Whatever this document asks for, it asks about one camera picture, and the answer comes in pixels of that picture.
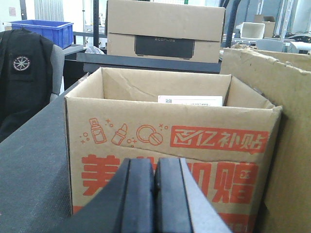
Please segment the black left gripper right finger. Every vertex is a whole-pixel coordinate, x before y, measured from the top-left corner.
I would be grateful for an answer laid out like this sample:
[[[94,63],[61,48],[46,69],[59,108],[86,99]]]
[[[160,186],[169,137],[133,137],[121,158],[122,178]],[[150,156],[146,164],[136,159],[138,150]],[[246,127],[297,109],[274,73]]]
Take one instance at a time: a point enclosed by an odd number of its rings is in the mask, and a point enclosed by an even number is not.
[[[229,233],[184,158],[161,158],[155,172],[157,233]]]

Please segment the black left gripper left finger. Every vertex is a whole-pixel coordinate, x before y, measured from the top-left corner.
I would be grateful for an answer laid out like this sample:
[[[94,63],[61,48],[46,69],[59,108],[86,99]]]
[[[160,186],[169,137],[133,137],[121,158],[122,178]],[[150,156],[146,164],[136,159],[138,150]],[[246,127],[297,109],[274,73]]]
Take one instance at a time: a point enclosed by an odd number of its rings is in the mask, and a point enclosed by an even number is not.
[[[152,233],[154,173],[149,159],[125,159],[112,180],[59,233]]]

